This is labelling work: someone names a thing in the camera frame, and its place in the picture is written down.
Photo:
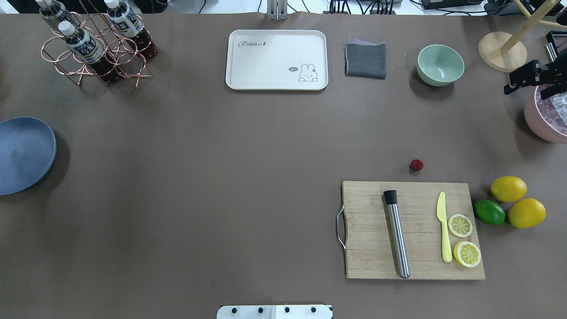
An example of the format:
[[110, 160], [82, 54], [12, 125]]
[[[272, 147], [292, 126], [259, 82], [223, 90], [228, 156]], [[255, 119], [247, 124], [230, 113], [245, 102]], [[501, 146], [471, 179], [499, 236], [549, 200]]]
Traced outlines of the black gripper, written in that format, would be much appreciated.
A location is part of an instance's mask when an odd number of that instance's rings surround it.
[[519, 88], [527, 86], [548, 87], [540, 92], [542, 100], [549, 99], [567, 89], [567, 64], [555, 60], [543, 65], [539, 60], [532, 60], [509, 73], [509, 84], [504, 86], [504, 94], [510, 95]]

